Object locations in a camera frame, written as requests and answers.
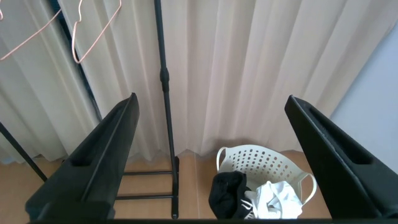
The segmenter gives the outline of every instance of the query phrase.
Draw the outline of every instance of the clothes hanger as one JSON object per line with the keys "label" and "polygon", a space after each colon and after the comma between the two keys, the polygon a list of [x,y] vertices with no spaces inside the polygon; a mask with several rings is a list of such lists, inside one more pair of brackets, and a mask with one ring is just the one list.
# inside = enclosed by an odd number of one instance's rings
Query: clothes hanger
{"label": "clothes hanger", "polygon": [[[55,13],[55,15],[53,16],[53,18],[51,18],[48,23],[46,23],[46,25],[44,25],[41,29],[39,29],[36,33],[34,33],[33,35],[31,35],[28,39],[26,39],[25,41],[23,41],[22,43],[20,43],[17,47],[15,47],[14,49],[12,49],[10,52],[8,52],[5,56],[0,58],[0,61],[5,60],[6,58],[8,58],[10,55],[12,55],[16,50],[18,50],[20,47],[22,47],[24,44],[26,44],[28,41],[30,41],[33,37],[35,37],[37,34],[39,34],[40,32],[42,32],[47,26],[50,25],[50,23],[61,13],[61,9],[58,10],[57,13]],[[2,21],[4,19],[4,16],[2,14],[2,11],[0,9],[0,21]]]}
{"label": "clothes hanger", "polygon": [[75,40],[76,40],[76,30],[77,30],[77,24],[81,23],[81,4],[82,4],[83,0],[80,0],[79,2],[79,8],[78,8],[78,12],[79,12],[79,20],[75,22],[75,25],[73,26],[73,32],[72,32],[72,54],[73,54],[73,59],[75,60],[76,63],[81,63],[81,61],[84,60],[84,58],[88,55],[88,53],[93,49],[93,47],[95,46],[95,44],[98,42],[98,40],[100,39],[100,37],[104,34],[106,28],[108,28],[108,26],[110,25],[110,23],[112,22],[113,18],[115,18],[116,14],[119,12],[120,8],[122,7],[122,0],[119,0],[119,7],[116,10],[116,12],[114,12],[113,16],[111,17],[111,19],[109,20],[109,22],[107,23],[107,25],[104,27],[104,29],[101,31],[101,33],[99,33],[99,36],[97,37],[97,39],[95,39],[94,43],[91,45],[91,47],[87,50],[87,52],[85,54],[83,54],[83,56],[81,56],[81,59],[78,60],[76,57],[76,51],[75,51]]}

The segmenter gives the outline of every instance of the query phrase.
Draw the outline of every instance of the beige curtain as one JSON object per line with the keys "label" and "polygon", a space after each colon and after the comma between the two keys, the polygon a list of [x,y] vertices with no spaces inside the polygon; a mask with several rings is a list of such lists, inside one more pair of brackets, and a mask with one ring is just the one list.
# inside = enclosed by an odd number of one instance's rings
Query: beige curtain
{"label": "beige curtain", "polygon": [[[47,1],[2,1],[0,57],[54,15]],[[52,161],[73,152],[98,124],[70,49],[51,23],[0,62],[0,121],[26,152]],[[0,134],[0,161],[23,158]]]}
{"label": "beige curtain", "polygon": [[[61,0],[72,29],[78,0]],[[84,1],[80,55],[118,1]],[[162,1],[175,150],[300,150],[284,113],[291,94],[331,115],[398,16],[398,1]],[[82,63],[102,116],[130,92],[141,117],[131,154],[167,152],[153,1],[123,1]]]}

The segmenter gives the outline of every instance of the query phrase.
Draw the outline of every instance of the pink hanger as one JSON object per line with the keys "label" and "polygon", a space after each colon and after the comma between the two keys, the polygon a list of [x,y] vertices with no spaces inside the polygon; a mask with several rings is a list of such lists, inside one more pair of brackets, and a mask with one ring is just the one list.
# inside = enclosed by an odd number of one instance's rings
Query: pink hanger
{"label": "pink hanger", "polygon": [[[50,25],[50,23],[60,14],[61,9],[53,16],[53,18],[51,18],[51,20],[49,20],[48,23],[46,23],[46,25],[44,25],[41,29],[39,29],[36,33],[34,33],[32,36],[30,36],[28,39],[26,39],[25,41],[23,41],[22,43],[20,43],[16,48],[12,49],[10,52],[8,52],[8,54],[6,54],[5,56],[3,56],[2,58],[0,58],[0,61],[8,58],[8,56],[12,55],[12,53],[14,53],[16,50],[18,50],[20,47],[22,47],[24,44],[26,44],[28,41],[30,41],[33,37],[35,37],[37,34],[39,34],[40,32],[42,32],[47,26]],[[0,9],[0,21],[3,20],[3,15],[2,15],[2,11]]]}
{"label": "pink hanger", "polygon": [[101,33],[99,33],[99,36],[97,37],[97,39],[94,41],[93,45],[91,45],[91,47],[87,50],[87,52],[81,56],[81,59],[78,60],[76,57],[76,52],[75,52],[75,39],[76,39],[76,28],[77,28],[77,24],[79,24],[81,22],[81,3],[83,2],[83,0],[80,0],[79,2],[79,20],[75,22],[75,25],[73,26],[73,32],[72,32],[72,54],[73,54],[73,59],[75,59],[76,63],[81,63],[81,61],[83,61],[83,59],[88,55],[88,53],[93,49],[94,45],[98,42],[98,40],[100,39],[100,37],[104,34],[106,28],[108,28],[108,26],[110,25],[111,21],[113,20],[113,18],[116,16],[116,14],[119,12],[120,8],[122,7],[122,0],[119,0],[119,7],[116,10],[116,12],[114,12],[113,16],[111,17],[111,19],[109,20],[109,22],[107,23],[107,25],[104,27],[104,29],[101,31]]}

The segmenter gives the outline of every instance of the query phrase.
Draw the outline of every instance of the perforated basket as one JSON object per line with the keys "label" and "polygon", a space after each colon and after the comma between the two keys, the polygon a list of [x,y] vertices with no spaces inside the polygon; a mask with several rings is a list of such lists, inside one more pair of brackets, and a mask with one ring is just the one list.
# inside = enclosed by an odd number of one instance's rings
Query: perforated basket
{"label": "perforated basket", "polygon": [[[225,150],[225,158],[220,166],[220,156]],[[246,174],[247,186],[256,189],[268,180],[272,183],[287,181],[294,189],[303,205],[317,190],[317,182],[312,174],[302,171],[296,164],[282,154],[271,149],[255,145],[243,145],[232,148],[222,147],[217,153],[217,171],[240,171]],[[307,176],[312,178],[312,192],[307,199],[302,199],[301,182]]]}

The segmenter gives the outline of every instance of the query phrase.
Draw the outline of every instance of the floor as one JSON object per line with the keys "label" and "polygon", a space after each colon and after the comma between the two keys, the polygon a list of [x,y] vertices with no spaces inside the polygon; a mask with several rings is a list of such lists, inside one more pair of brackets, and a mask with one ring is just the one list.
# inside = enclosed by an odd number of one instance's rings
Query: floor
{"label": "floor", "polygon": [[[305,156],[301,152],[283,153],[301,169],[311,172]],[[180,218],[215,218],[208,205],[211,181],[216,174],[215,156],[206,159],[193,154],[180,157]],[[50,176],[60,165],[60,161],[37,161],[38,166]],[[136,161],[126,166],[126,170],[167,170],[170,162],[160,158],[150,164]],[[26,223],[29,217],[24,211],[26,200],[40,187],[42,181],[26,164],[0,165],[0,220],[3,223]],[[171,192],[171,175],[127,176],[123,177],[119,195],[155,194]],[[311,181],[304,180],[303,196],[309,194]],[[170,218],[170,199],[123,200],[116,201],[115,218]],[[303,207],[300,218],[330,218],[322,194],[317,190],[314,198]]]}

